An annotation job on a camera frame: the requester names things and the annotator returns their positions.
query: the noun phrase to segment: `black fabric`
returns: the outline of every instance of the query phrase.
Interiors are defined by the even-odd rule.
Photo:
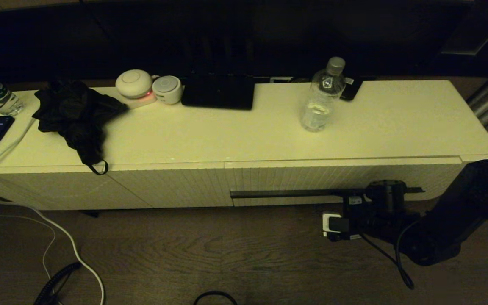
[[[80,81],[55,81],[48,89],[35,92],[41,101],[33,118],[39,120],[39,130],[43,133],[57,132],[69,147],[75,149],[83,164],[97,175],[93,164],[103,160],[103,125],[112,118],[126,112],[127,105],[108,95],[89,89]]]

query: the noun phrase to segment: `cabinet top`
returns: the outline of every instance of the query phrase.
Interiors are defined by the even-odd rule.
[[[488,133],[446,80],[367,81],[352,102],[338,100],[319,133],[301,127],[309,83],[256,84],[251,111],[155,102],[106,125],[111,170],[223,167],[223,162],[488,155]],[[122,97],[113,87],[94,88]],[[0,152],[39,106],[35,91],[16,94],[26,108]],[[35,122],[0,172],[89,172],[57,133]]]

